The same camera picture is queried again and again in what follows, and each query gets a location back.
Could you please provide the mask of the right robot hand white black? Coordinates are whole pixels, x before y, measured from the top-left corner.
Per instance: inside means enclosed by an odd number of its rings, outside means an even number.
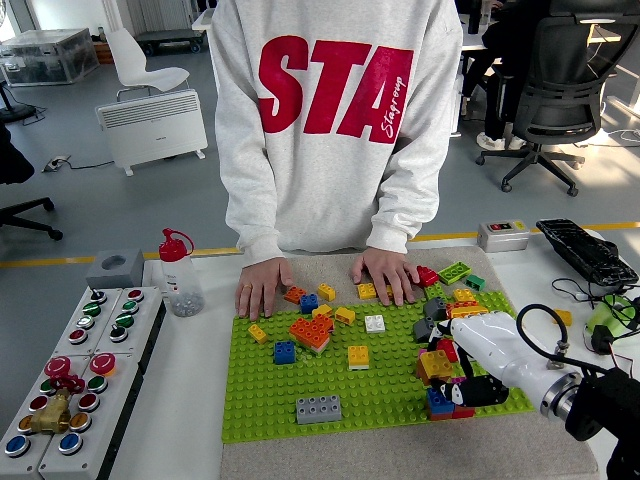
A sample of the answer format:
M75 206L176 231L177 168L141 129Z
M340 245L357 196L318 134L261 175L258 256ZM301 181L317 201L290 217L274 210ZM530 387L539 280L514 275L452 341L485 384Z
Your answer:
M432 382L448 401L464 407L484 407L506 401L511 388L521 389L544 415L560 414L560 406L577 390L578 372L563 367L550 369L516 331L513 318L490 312L445 320L437 331L453 337L459 354L468 354L486 371L470 373L460 383Z

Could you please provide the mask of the person's left hand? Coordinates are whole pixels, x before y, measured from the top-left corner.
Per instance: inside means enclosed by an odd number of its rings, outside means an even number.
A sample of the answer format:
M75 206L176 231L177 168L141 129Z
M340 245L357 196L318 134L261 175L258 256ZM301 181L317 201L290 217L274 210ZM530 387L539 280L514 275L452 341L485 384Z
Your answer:
M415 302L412 285L419 281L419 274L417 267L406 259L405 254L367 248L351 268L350 275L355 284L361 282L364 272L371 277L383 305L394 303L402 306Z

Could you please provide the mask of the person's right hand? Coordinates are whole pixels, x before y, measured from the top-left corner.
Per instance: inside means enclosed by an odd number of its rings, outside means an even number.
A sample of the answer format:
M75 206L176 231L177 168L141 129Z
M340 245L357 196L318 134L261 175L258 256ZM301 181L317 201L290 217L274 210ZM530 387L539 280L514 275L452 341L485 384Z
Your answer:
M279 287L293 285L293 274L289 261L276 257L245 266L240 273L235 292L236 313L241 318L256 321L261 314L272 316L276 291Z

